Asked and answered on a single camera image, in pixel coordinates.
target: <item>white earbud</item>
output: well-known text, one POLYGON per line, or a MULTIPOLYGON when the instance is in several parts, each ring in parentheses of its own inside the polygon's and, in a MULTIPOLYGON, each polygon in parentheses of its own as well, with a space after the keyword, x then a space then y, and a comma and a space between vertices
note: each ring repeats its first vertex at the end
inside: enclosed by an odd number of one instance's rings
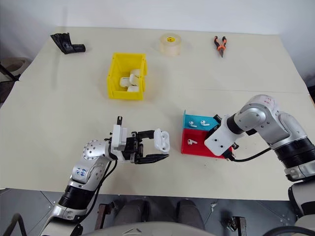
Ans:
POLYGON ((200 124, 202 125, 202 126, 209 126, 210 124, 206 124, 206 121, 205 120, 202 120, 201 122, 200 122, 200 124))
POLYGON ((192 127, 192 128, 197 128, 197 125, 194 125, 193 121, 189 121, 189 126, 192 127))
POLYGON ((196 142, 195 140, 192 140, 192 139, 188 139, 187 143, 188 143, 188 145, 192 145, 192 144, 197 144, 198 142, 196 142))
POLYGON ((139 92, 139 86, 130 85, 127 92, 139 92))
POLYGON ((134 74, 130 74, 129 82, 131 85, 138 86, 139 85, 139 77, 134 74))
POLYGON ((121 77, 119 81, 120 87, 128 88, 131 85, 129 79, 130 79, 129 77, 121 77))

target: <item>pliers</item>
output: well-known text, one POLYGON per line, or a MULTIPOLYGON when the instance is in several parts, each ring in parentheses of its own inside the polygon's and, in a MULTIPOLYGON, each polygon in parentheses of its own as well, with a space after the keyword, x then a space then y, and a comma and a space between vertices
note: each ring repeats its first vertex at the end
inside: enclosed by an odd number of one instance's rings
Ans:
POLYGON ((214 41, 215 41, 215 45, 216 45, 216 47, 217 47, 217 51, 220 52, 220 55, 221 55, 221 57, 223 58, 223 52, 224 52, 225 49, 226 49, 226 47, 225 47, 225 45, 226 45, 226 37, 223 36, 223 38, 222 38, 223 44, 220 44, 220 43, 219 43, 217 36, 215 36, 215 40, 214 40, 214 41))

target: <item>yellow storage bin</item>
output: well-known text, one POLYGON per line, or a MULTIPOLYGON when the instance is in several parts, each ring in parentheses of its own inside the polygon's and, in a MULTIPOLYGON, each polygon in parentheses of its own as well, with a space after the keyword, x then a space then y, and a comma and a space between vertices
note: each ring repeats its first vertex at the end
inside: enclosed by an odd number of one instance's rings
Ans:
POLYGON ((114 53, 107 76, 108 97, 114 99, 143 100, 145 90, 144 76, 147 75, 145 54, 114 53), (140 69, 139 92, 127 92, 127 88, 119 85, 121 77, 129 77, 130 71, 140 69))

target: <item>white table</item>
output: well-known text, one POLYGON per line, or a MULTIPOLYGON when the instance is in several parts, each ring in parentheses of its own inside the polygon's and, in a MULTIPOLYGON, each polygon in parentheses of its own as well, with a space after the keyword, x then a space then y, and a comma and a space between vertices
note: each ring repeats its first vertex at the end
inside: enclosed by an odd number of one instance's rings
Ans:
MULTIPOLYGON (((275 97, 315 142, 315 108, 281 41, 274 35, 227 37, 222 59, 216 33, 175 32, 180 56, 157 51, 164 30, 58 28, 85 53, 64 55, 48 39, 0 109, 0 186, 64 191, 83 145, 109 137, 117 116, 129 131, 160 127, 170 156, 150 165, 120 163, 101 193, 287 200, 292 185, 273 151, 246 163, 182 155, 182 115, 233 114, 252 96, 275 97), (146 53, 144 101, 110 100, 106 76, 113 52, 146 53)), ((156 153, 146 141, 145 153, 156 153)), ((267 148, 256 134, 238 141, 237 158, 267 148)))

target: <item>tape roll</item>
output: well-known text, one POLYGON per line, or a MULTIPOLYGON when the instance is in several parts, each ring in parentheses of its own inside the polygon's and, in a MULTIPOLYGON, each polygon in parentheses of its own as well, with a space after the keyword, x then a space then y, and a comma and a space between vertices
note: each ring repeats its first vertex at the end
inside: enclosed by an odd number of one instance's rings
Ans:
POLYGON ((159 38, 159 50, 167 56, 177 56, 181 53, 182 39, 174 33, 166 33, 159 38))

